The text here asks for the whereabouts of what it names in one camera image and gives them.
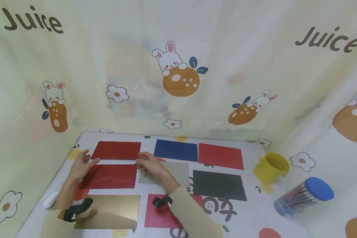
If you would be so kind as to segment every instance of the sleeve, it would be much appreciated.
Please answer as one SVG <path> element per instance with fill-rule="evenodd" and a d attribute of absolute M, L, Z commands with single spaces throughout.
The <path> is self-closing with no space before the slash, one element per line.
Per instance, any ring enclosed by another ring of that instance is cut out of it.
<path fill-rule="evenodd" d="M 181 186 L 171 193 L 171 211 L 183 225 L 190 238 L 222 238 L 223 233 L 204 210 Z"/>
<path fill-rule="evenodd" d="M 55 210 L 48 212 L 41 226 L 41 238 L 71 238 L 74 223 L 58 218 L 61 213 L 64 214 L 64 211 Z"/>

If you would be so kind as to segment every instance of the yellow flower pattern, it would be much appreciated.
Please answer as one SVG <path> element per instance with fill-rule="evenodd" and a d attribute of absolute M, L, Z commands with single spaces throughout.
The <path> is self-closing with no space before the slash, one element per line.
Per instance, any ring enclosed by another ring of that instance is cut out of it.
<path fill-rule="evenodd" d="M 221 238 L 223 238 L 223 228 L 222 228 L 222 225 L 219 224 L 219 223 L 217 223 L 217 222 L 215 222 L 215 224 L 216 224 L 217 229 L 221 231 L 221 234 L 222 234 Z"/>
<path fill-rule="evenodd" d="M 116 229 L 112 232 L 113 238 L 121 238 L 128 236 L 129 230 L 128 229 Z"/>
<path fill-rule="evenodd" d="M 188 137 L 186 137 L 186 136 L 175 136 L 175 141 L 185 142 L 187 140 L 188 140 Z"/>
<path fill-rule="evenodd" d="M 67 156 L 67 160 L 75 160 L 77 158 L 77 156 L 79 155 L 79 153 L 81 153 L 82 151 L 83 150 L 81 150 L 80 148 L 74 148 L 73 150 L 71 150 L 71 152 Z"/>
<path fill-rule="evenodd" d="M 271 193 L 273 193 L 275 191 L 274 188 L 271 185 L 266 184 L 266 183 L 260 183 L 259 187 L 263 191 L 265 191 L 267 194 L 271 194 Z"/>

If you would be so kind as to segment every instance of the red card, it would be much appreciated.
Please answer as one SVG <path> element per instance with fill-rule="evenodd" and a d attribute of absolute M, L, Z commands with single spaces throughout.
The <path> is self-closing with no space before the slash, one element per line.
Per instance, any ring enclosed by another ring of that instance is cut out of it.
<path fill-rule="evenodd" d="M 240 149 L 199 143 L 198 162 L 232 169 L 243 170 Z"/>
<path fill-rule="evenodd" d="M 79 188 L 134 188 L 137 167 L 137 165 L 95 165 L 84 176 Z"/>
<path fill-rule="evenodd" d="M 136 160 L 141 142 L 99 141 L 91 159 Z"/>
<path fill-rule="evenodd" d="M 179 220 L 173 215 L 168 206 L 162 208 L 156 208 L 152 201 L 155 197 L 162 198 L 165 195 L 149 194 L 147 202 L 147 212 L 145 216 L 144 227 L 154 228 L 183 228 Z M 203 209 L 204 201 L 201 196 L 191 194 L 192 198 Z"/>

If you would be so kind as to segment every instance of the person's left hand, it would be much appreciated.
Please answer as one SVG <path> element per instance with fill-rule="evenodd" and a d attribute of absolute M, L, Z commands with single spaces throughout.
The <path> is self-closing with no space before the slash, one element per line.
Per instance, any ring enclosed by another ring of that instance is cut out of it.
<path fill-rule="evenodd" d="M 71 166 L 67 180 L 74 183 L 79 182 L 79 180 L 81 180 L 89 172 L 90 168 L 100 161 L 100 158 L 96 158 L 95 160 L 88 163 L 91 157 L 91 155 L 86 155 L 88 152 L 89 150 L 84 150 L 79 153 L 74 161 L 73 166 Z"/>

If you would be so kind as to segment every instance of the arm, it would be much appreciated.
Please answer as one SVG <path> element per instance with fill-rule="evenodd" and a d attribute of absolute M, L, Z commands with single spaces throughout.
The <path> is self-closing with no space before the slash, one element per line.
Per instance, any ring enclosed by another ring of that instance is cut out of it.
<path fill-rule="evenodd" d="M 173 201 L 170 208 L 173 215 L 178 218 L 191 238 L 223 237 L 222 231 L 217 229 L 216 224 L 189 195 L 186 188 L 180 186 L 155 156 L 141 152 L 136 162 L 138 168 L 143 168 L 143 172 L 148 170 L 161 181 Z"/>
<path fill-rule="evenodd" d="M 90 163 L 90 155 L 86 155 L 89 150 L 81 152 L 75 159 L 70 173 L 63 183 L 61 191 L 58 195 L 53 211 L 48 212 L 44 223 L 41 227 L 41 235 L 43 238 L 69 238 L 74 229 L 74 223 L 64 221 L 65 211 L 73 205 L 74 189 L 79 180 L 83 178 L 91 167 L 96 165 L 100 159 L 97 158 Z"/>
<path fill-rule="evenodd" d="M 82 151 L 75 159 L 73 166 L 66 181 L 63 183 L 62 189 L 58 195 L 53 210 L 69 209 L 73 205 L 74 188 L 77 183 L 89 172 L 90 168 L 96 165 L 100 158 L 87 163 L 91 155 L 86 155 L 89 150 Z"/>

